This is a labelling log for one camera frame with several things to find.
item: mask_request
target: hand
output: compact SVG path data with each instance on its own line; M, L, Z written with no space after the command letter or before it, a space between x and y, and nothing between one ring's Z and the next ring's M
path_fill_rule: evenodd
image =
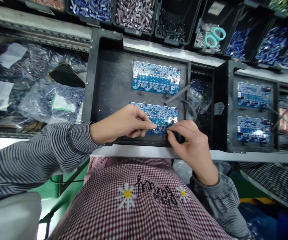
M177 131L186 141L177 142L172 131ZM211 159L208 137L203 134L191 120L174 123L167 130L168 141L175 152L194 171L200 183L215 185L218 182L218 170Z
M103 145L121 136L144 137L146 130L156 127L142 110L129 104L109 117L91 124L90 134L95 143Z

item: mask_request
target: teal scissors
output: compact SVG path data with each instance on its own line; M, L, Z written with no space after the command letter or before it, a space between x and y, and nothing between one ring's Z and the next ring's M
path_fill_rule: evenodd
M201 23L201 28L205 31L205 44L206 47L209 48L215 48L218 44L219 41L222 41L226 37L226 32L223 28L221 27L213 27L210 28L208 24ZM216 31L220 32L222 34L222 37L218 37L216 34ZM210 45L208 43L208 39L212 40L214 42L213 45Z

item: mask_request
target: embroidered daisy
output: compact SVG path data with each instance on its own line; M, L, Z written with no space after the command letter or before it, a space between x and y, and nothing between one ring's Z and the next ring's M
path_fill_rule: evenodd
M118 209L121 209L122 206L124 205L124 203L126 202L126 211L128 212L130 210L130 204L132 205L132 207L135 207L133 198L136 198L137 195L134 193L131 193L131 191L134 189L134 186L128 186L128 183L124 184L125 189L123 189L122 187L118 187L118 190L120 192L122 192L123 194L118 195L116 197L116 199L120 199L122 197L124 197L124 199L121 201L121 203L118 205Z
M187 201L189 200L186 192L185 192L185 189L182 187L182 186L179 186L176 188L177 191L179 191L178 193L176 193L177 195L181 195L179 200L183 199L184 200L184 203L187 203Z

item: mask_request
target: finger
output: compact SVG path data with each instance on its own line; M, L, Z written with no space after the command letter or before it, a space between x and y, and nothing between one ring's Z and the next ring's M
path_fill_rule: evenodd
M136 137L139 137L141 135L141 130L140 129L136 129L135 131L132 131L128 137L131 137L131 138L136 138Z
M146 134L146 129L142 129L141 130L141 137L145 137L145 134Z
M157 125L152 123L151 121L147 122L147 121L139 121L136 120L136 124L134 126L135 129L146 129L146 130L150 130L150 129L155 129L157 128Z
M182 135L187 140L190 140L193 135L195 135L195 132L192 132L191 130L183 127L182 125L175 125L173 124L171 127L168 128L170 131L176 131L180 135Z
M183 126L183 127L187 128L188 130L195 132L195 133L199 132L198 126L192 120L179 121L179 122L174 123L173 125Z
M150 122L150 119L148 118L148 116L146 115L146 113L144 113L142 110L140 110L138 107L136 108L136 117L142 119L143 121L146 122Z
M168 134L168 141L171 144L171 146L173 147L173 149L175 150L175 152L177 152L178 155L180 155L184 150L185 147L182 146L175 138L175 135L172 131L167 129L167 134Z

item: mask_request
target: printed circuit board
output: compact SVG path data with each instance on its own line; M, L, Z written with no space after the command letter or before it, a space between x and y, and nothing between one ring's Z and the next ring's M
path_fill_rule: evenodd
M271 87L238 82L238 105L251 108L265 108L270 103Z
M175 107L166 107L135 102L131 102L131 104L137 106L139 109L144 111L149 117L150 121L157 125L156 129L147 130L146 134L164 135L167 128L173 125L178 120L178 109Z
M169 95L179 92L180 69L134 61L132 89Z
M237 117L237 141L270 143L271 121L260 118Z

